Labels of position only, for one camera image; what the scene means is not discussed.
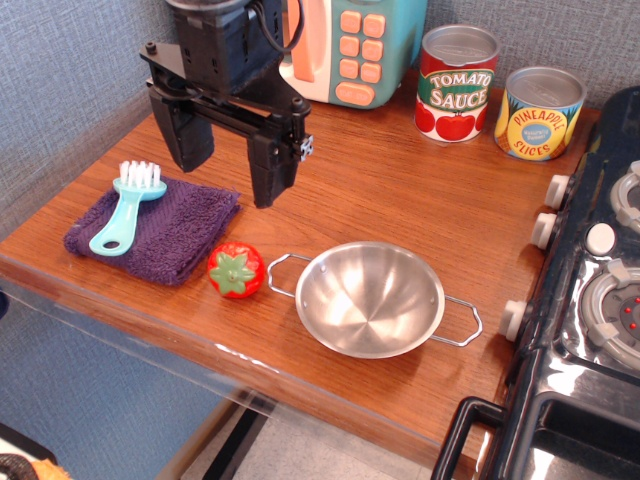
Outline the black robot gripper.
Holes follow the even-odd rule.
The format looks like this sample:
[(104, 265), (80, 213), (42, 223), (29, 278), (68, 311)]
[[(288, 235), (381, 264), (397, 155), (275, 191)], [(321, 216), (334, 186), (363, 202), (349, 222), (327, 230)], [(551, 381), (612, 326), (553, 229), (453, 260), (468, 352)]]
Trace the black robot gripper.
[(298, 162), (313, 151), (313, 137), (305, 130), (310, 104), (280, 73), (296, 44), (283, 39), (281, 3), (172, 1), (169, 6), (176, 43), (149, 41), (140, 56), (151, 70), (152, 111), (174, 162), (183, 172), (206, 162), (215, 148), (212, 125), (251, 136), (254, 203), (271, 207), (294, 186)]

